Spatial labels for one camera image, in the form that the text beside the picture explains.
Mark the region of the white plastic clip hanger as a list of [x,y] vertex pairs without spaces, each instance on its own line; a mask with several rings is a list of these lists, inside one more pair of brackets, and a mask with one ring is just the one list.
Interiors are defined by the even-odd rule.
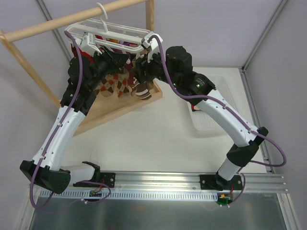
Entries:
[[106,47],[113,52],[136,55],[146,50],[141,45],[142,39],[151,32],[146,29],[107,22],[107,16],[105,19],[90,18],[71,24],[65,31],[74,39],[75,37],[81,39],[85,34],[91,33],[99,49]]

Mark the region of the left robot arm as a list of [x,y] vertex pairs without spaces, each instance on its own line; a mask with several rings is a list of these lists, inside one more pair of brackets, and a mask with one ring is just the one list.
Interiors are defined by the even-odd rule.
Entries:
[[93,187],[100,183],[98,165],[83,161],[65,168],[62,160],[68,143],[96,100],[96,88],[107,75],[119,73],[129,59],[128,54],[115,53],[105,47],[102,50],[92,58],[78,54],[70,60],[68,87],[55,123],[38,153],[20,165],[31,184],[61,194],[70,185],[87,183]]

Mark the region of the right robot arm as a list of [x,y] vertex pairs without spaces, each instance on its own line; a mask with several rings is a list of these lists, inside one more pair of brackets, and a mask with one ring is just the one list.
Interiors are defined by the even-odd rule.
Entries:
[[135,62],[135,77],[141,84],[158,79],[167,83],[183,100],[209,115],[233,140],[214,178],[207,186],[222,191],[228,188],[235,174],[244,168],[259,150],[268,130],[250,125],[205,75],[193,70],[192,56],[182,46],[172,46],[165,53],[159,48],[144,47],[145,54]]

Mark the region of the red white striped sock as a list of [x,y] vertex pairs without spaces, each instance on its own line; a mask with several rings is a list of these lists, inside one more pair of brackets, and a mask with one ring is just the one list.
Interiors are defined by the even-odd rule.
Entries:
[[194,105],[191,105],[191,110],[193,112],[200,111],[200,109],[197,106],[194,106]]

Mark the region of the beige argyle sock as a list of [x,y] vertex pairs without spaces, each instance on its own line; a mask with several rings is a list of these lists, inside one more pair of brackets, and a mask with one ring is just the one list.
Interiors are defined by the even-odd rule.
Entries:
[[118,98],[128,96],[134,86],[134,76],[128,72],[107,75],[98,85],[95,92],[103,97],[110,97],[116,94]]

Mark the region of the white plastic basket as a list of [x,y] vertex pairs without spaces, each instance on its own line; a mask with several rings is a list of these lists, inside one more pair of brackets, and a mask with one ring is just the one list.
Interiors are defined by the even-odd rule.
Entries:
[[[238,103],[234,94],[233,87],[230,85],[230,80],[222,74],[209,74],[207,77],[215,84],[222,97],[236,110]],[[191,104],[187,102],[188,110],[191,117],[191,122],[198,135],[204,137],[225,136],[226,132],[205,112],[191,110]]]

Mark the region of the brown white striped sock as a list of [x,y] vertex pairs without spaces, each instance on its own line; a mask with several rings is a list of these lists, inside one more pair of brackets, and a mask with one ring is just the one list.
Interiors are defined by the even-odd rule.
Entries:
[[149,100],[152,95],[150,90],[153,89],[153,82],[147,81],[145,84],[140,84],[137,79],[134,79],[134,85],[132,87],[131,96],[136,96],[142,101]]

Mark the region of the aluminium mounting rail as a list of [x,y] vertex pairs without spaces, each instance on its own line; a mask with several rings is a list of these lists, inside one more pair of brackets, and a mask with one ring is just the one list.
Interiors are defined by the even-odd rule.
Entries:
[[177,172],[100,172],[98,184],[76,183],[59,194],[35,187],[35,197],[97,200],[212,201],[235,198],[242,193],[287,194],[284,177],[273,173],[237,174],[222,188],[214,187],[212,173]]

